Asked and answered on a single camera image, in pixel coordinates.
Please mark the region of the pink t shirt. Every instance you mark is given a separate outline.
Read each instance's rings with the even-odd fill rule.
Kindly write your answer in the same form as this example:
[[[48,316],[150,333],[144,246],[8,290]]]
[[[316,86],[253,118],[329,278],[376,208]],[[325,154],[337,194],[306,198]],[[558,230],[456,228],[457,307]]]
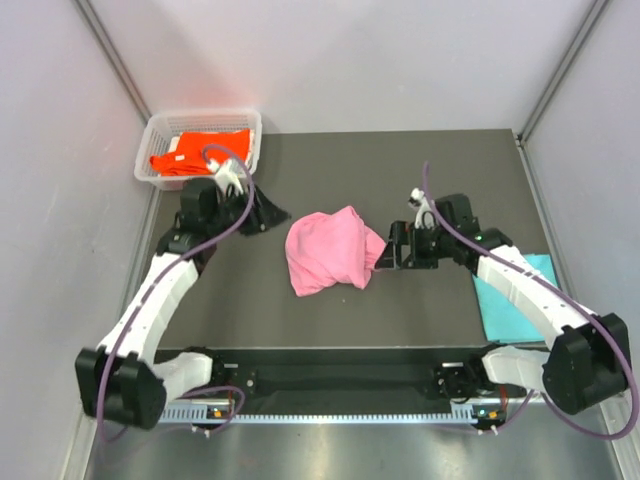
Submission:
[[[367,287],[386,242],[351,206],[295,221],[285,240],[291,286],[298,297],[336,284]]]

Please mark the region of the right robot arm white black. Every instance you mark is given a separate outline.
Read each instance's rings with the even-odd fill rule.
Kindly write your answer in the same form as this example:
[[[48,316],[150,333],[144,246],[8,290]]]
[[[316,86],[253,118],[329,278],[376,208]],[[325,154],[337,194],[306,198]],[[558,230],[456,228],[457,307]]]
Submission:
[[[469,388],[487,396],[502,384],[537,390],[574,415],[625,391],[631,378],[628,331],[615,314],[600,316],[568,297],[525,259],[500,230],[482,229],[464,194],[431,199],[414,189],[412,221],[395,221],[378,270],[435,269],[445,259],[499,292],[535,327],[545,350],[496,343],[476,354]]]

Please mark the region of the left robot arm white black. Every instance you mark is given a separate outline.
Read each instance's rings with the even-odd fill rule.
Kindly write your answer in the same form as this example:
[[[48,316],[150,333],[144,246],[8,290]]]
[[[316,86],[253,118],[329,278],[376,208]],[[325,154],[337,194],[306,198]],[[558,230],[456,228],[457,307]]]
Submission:
[[[196,284],[218,244],[238,233],[265,233],[288,220],[255,184],[239,158],[211,177],[187,181],[171,228],[161,237],[146,277],[113,329],[75,360],[86,416],[151,430],[166,406],[199,390],[216,396],[227,374],[213,353],[189,347],[157,363],[156,353],[177,307]]]

